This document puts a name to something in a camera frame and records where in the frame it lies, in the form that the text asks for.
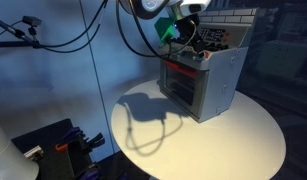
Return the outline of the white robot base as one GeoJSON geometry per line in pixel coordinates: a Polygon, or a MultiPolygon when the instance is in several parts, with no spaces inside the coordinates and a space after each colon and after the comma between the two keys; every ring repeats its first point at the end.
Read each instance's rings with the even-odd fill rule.
{"type": "Polygon", "coordinates": [[[39,166],[27,159],[0,126],[0,180],[36,180],[39,166]]]}

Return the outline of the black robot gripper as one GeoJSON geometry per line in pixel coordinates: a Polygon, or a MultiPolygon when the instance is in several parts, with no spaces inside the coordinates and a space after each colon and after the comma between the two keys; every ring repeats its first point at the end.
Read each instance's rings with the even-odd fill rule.
{"type": "Polygon", "coordinates": [[[198,16],[187,16],[175,22],[176,29],[180,33],[180,39],[189,42],[189,45],[193,47],[197,54],[201,54],[205,47],[204,41],[197,30],[199,23],[198,16]]]}

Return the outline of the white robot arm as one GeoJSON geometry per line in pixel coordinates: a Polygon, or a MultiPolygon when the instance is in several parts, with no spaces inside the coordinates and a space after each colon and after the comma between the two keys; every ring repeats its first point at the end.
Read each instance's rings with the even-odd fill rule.
{"type": "Polygon", "coordinates": [[[163,9],[166,9],[169,17],[160,18],[155,23],[155,29],[160,41],[166,43],[173,36],[173,25],[176,25],[180,34],[188,37],[186,42],[177,49],[177,52],[191,45],[194,51],[200,54],[203,45],[197,35],[197,26],[199,24],[197,14],[204,11],[210,4],[211,0],[116,0],[116,21],[125,45],[135,54],[141,55],[130,46],[122,30],[120,8],[123,8],[133,17],[142,39],[152,52],[152,57],[157,57],[158,53],[148,42],[139,20],[153,19],[163,9]]]}

